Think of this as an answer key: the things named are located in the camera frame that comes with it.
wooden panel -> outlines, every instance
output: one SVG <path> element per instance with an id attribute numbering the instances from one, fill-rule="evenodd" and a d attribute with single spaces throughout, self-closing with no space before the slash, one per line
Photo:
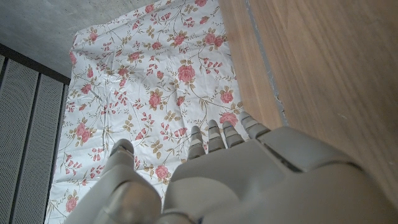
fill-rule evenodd
<path id="1" fill-rule="evenodd" d="M 396 3 L 249 2 L 291 127 L 357 158 L 398 205 Z"/>
<path id="2" fill-rule="evenodd" d="M 241 10 L 245 9 L 244 1 L 219 3 L 244 109 L 271 129 L 278 128 L 282 121 L 249 15 Z"/>

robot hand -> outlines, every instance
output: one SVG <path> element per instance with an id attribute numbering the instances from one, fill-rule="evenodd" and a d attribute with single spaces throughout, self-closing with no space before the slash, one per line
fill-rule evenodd
<path id="1" fill-rule="evenodd" d="M 209 154 L 194 126 L 188 161 L 164 198 L 134 167 L 125 139 L 113 147 L 100 180 L 69 215 L 72 223 L 397 223 L 398 213 L 352 158 L 300 131 L 273 131 L 242 112 L 250 140 L 209 121 Z"/>

gray concrete surface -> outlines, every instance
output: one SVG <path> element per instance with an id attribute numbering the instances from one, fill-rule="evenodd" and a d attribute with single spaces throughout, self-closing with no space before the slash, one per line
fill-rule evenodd
<path id="1" fill-rule="evenodd" d="M 156 0 L 0 0 L 0 43 L 70 77 L 75 33 Z"/>

black perforated panel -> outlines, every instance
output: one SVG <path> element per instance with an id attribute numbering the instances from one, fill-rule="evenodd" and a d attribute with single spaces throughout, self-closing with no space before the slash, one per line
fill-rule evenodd
<path id="1" fill-rule="evenodd" d="M 63 84 L 42 75 L 12 223 L 42 223 L 50 182 Z"/>
<path id="2" fill-rule="evenodd" d="M 8 60 L 0 89 L 0 223 L 8 223 L 38 73 Z"/>

white floral tablecloth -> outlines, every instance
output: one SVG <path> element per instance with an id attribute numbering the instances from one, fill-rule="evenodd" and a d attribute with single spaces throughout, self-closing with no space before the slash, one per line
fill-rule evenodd
<path id="1" fill-rule="evenodd" d="M 77 32 L 45 223 L 63 223 L 101 175 L 113 144 L 163 198 L 189 132 L 243 110 L 218 1 L 159 1 Z"/>

